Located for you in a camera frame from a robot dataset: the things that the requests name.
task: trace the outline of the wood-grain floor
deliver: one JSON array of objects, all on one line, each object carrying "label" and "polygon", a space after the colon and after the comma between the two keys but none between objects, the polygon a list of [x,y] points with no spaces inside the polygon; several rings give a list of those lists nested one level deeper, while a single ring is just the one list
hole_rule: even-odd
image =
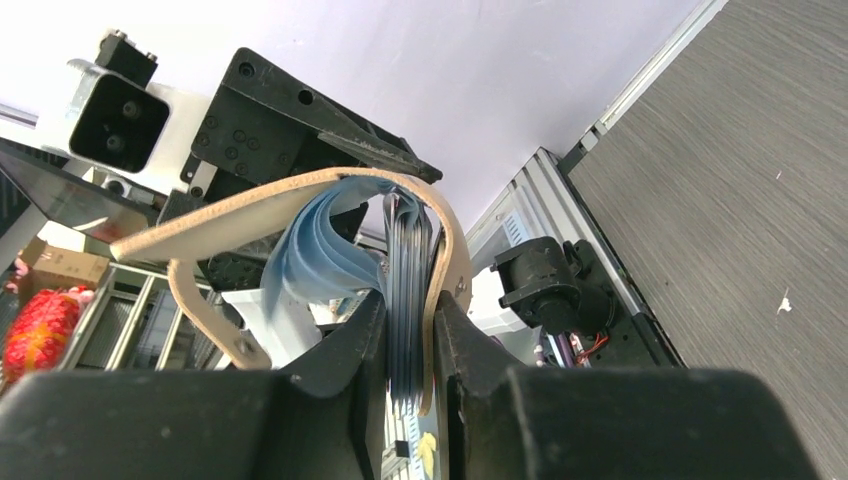
[{"label": "wood-grain floor", "polygon": [[731,0],[571,178],[686,361],[848,478],[848,2]]}]

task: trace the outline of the tan leather strap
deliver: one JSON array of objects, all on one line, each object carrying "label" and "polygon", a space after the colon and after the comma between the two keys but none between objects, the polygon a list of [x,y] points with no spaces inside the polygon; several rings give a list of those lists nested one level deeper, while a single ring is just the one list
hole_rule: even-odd
[{"label": "tan leather strap", "polygon": [[[415,194],[439,218],[444,235],[436,254],[424,304],[424,385],[433,385],[433,317],[439,292],[447,290],[468,309],[471,302],[471,258],[462,227],[450,205],[431,185],[412,177],[371,168],[337,167],[289,177],[253,188],[112,244],[118,260],[175,260],[169,281],[180,308],[239,368],[269,368],[267,355],[244,355],[234,344],[238,331],[212,308],[200,305],[200,294],[188,265],[285,229],[309,200],[345,176],[379,177]],[[424,389],[420,414],[426,414],[432,389]]]}]

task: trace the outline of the red and yellow package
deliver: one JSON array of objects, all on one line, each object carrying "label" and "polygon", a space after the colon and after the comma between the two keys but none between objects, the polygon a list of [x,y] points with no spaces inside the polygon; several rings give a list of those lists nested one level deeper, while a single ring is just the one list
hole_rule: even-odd
[{"label": "red and yellow package", "polygon": [[91,292],[41,290],[21,309],[6,333],[3,377],[9,384],[24,374],[59,363]]}]

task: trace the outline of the yellow object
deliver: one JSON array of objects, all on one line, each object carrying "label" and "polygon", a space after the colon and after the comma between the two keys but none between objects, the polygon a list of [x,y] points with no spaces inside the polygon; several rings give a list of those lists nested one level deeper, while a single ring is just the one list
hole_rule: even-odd
[{"label": "yellow object", "polygon": [[424,432],[421,435],[421,441],[418,442],[418,451],[416,455],[421,459],[424,465],[424,472],[427,478],[433,478],[433,469],[436,467],[436,458],[434,452],[437,450],[436,437],[432,433]]}]

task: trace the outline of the white wall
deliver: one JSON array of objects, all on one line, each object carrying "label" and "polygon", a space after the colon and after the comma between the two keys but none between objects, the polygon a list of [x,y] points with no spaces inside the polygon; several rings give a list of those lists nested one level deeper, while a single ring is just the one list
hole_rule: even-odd
[{"label": "white wall", "polygon": [[573,146],[701,1],[18,2],[0,103],[38,113],[49,69],[93,58],[109,26],[159,56],[156,81],[207,94],[248,46],[406,137],[469,228],[538,146]]}]

